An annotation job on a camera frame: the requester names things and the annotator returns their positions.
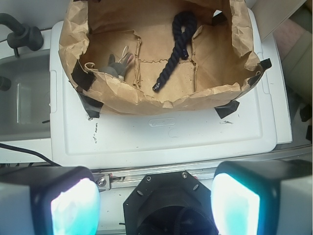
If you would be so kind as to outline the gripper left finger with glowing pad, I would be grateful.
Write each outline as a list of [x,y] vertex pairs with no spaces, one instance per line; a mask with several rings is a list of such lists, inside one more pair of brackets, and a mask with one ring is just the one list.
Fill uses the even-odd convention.
[[94,235],[100,193],[83,166],[0,170],[2,235]]

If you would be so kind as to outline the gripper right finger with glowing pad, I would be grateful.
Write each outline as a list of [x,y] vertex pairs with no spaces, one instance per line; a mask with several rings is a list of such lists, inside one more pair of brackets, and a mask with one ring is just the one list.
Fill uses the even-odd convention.
[[222,235],[311,235],[313,164],[224,161],[215,170],[211,206]]

